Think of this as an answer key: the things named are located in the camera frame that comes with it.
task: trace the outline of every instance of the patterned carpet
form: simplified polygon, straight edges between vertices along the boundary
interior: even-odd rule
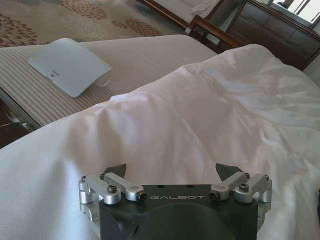
[[[181,33],[135,0],[0,0],[0,47]]]

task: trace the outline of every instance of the bolt head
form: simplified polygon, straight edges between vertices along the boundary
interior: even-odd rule
[[[214,202],[218,202],[220,200],[220,194],[216,191],[212,191],[209,193],[209,198]]]
[[[242,183],[239,185],[239,189],[242,191],[242,192],[248,192],[249,191],[249,185],[246,184],[246,183]]]
[[[138,192],[136,195],[137,202],[144,202],[147,199],[147,194],[145,192]]]
[[[110,194],[114,194],[114,193],[117,191],[117,186],[111,184],[111,185],[108,186],[107,191],[108,191],[108,193],[110,193]]]

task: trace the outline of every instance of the striped mattress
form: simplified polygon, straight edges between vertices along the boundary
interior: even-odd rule
[[[40,126],[82,111],[110,97],[151,83],[178,67],[216,55],[185,35],[140,37],[82,43],[112,66],[107,86],[92,84],[71,97],[28,65],[43,46],[0,48],[0,87]]]

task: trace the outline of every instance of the drawer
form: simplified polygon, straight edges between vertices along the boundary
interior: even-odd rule
[[[295,28],[289,26],[288,24],[280,21],[279,19],[270,16],[264,23],[263,27],[276,35],[277,37],[287,41],[290,36],[295,32]]]
[[[263,26],[267,19],[269,18],[269,14],[260,10],[259,8],[247,3],[242,11],[240,12],[240,16],[247,20],[251,20],[256,24]]]
[[[288,39],[288,43],[300,49],[300,51],[309,55],[315,54],[320,48],[320,42],[314,38],[305,35],[304,33],[296,30]]]
[[[255,22],[251,22],[242,17],[236,19],[228,32],[240,41],[241,39],[247,39],[244,41],[245,44],[251,41],[252,43],[266,47],[277,58],[281,59],[283,63],[292,65],[298,69],[302,69],[310,58],[310,55],[272,35]]]

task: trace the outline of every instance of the white bedsheet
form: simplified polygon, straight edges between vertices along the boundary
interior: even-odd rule
[[[0,150],[0,239],[95,240],[78,180],[127,164],[137,184],[212,184],[215,163],[273,180],[259,240],[320,239],[320,91],[248,45],[179,68]]]

